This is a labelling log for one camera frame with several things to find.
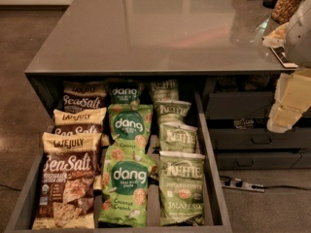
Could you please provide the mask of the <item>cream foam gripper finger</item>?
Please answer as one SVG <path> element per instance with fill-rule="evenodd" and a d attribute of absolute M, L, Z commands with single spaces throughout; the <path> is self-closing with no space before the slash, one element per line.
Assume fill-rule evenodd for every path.
<path fill-rule="evenodd" d="M 262 44 L 268 48 L 280 48 L 285 44 L 286 30 L 288 23 L 284 23 L 273 30 L 269 35 L 265 36 Z"/>
<path fill-rule="evenodd" d="M 291 74 L 282 73 L 274 98 L 267 129 L 275 133 L 285 133 L 311 107 L 311 70 L 297 69 Z"/>

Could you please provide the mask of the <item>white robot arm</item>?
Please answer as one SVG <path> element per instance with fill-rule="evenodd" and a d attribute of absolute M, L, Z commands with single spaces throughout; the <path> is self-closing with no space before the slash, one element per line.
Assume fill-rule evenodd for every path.
<path fill-rule="evenodd" d="M 284 133 L 311 108 L 311 0 L 303 0 L 290 21 L 262 40 L 265 47 L 282 47 L 286 59 L 297 68 L 280 75 L 267 129 Z"/>

